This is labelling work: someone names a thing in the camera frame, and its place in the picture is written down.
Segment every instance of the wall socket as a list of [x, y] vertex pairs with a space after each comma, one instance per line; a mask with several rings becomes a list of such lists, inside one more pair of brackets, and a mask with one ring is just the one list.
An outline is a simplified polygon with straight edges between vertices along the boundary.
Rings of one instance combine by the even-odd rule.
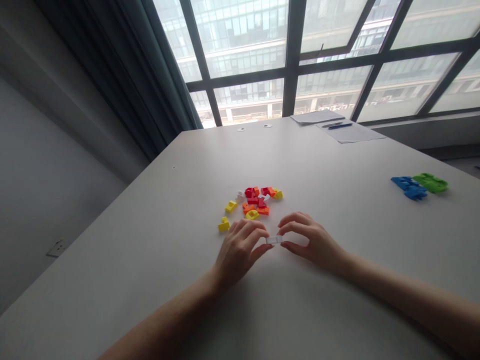
[[50, 249], [50, 251], [46, 253], [46, 255], [52, 258], [58, 258], [64, 253], [67, 247], [68, 246], [65, 243], [65, 240], [60, 239], [55, 243], [55, 245]]

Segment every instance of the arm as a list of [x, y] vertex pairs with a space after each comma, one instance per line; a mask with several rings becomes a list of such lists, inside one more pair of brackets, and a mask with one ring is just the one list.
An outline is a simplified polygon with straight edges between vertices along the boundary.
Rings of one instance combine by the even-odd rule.
[[307, 246], [281, 246], [390, 303], [440, 337], [467, 359], [480, 357], [480, 306], [418, 280], [410, 279], [342, 249], [309, 215], [294, 212], [278, 225], [278, 235], [293, 231]]
[[213, 268], [130, 330], [100, 359], [171, 358], [208, 309], [273, 247], [262, 244], [253, 250], [261, 237], [269, 236], [259, 221], [235, 221]]

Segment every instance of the hand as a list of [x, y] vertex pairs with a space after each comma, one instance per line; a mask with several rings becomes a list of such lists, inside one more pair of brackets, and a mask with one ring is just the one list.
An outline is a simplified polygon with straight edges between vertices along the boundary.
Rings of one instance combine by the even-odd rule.
[[278, 235], [288, 232], [303, 235], [310, 240], [307, 246], [290, 241], [280, 245], [302, 258], [310, 260], [322, 270], [343, 275], [348, 263], [349, 253], [338, 245], [322, 225], [303, 212], [293, 212], [280, 220]]
[[223, 240], [212, 273], [220, 289], [226, 290], [244, 277], [255, 262], [273, 248], [262, 244], [252, 251], [260, 238], [270, 235], [260, 221], [235, 221]]

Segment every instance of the gray curtain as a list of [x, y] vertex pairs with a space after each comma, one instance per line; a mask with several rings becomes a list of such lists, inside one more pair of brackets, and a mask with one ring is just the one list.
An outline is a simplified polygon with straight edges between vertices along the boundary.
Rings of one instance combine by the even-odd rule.
[[152, 161], [202, 123], [152, 0], [35, 0]]

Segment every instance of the yellow building block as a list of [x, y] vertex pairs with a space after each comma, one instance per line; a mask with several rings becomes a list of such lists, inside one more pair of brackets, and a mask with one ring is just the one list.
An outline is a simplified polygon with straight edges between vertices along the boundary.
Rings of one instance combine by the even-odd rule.
[[249, 212], [246, 213], [245, 218], [250, 219], [250, 220], [255, 220], [259, 216], [260, 215], [259, 215], [259, 212], [257, 210], [250, 210]]
[[274, 199], [282, 199], [284, 197], [282, 190], [279, 191], [277, 188], [274, 188], [273, 191], [276, 192], [275, 195], [273, 195]]
[[229, 201], [228, 205], [225, 206], [225, 211], [231, 213], [237, 206], [238, 204], [235, 201]]
[[226, 216], [221, 218], [221, 224], [218, 224], [218, 231], [223, 232], [230, 229], [230, 223]]

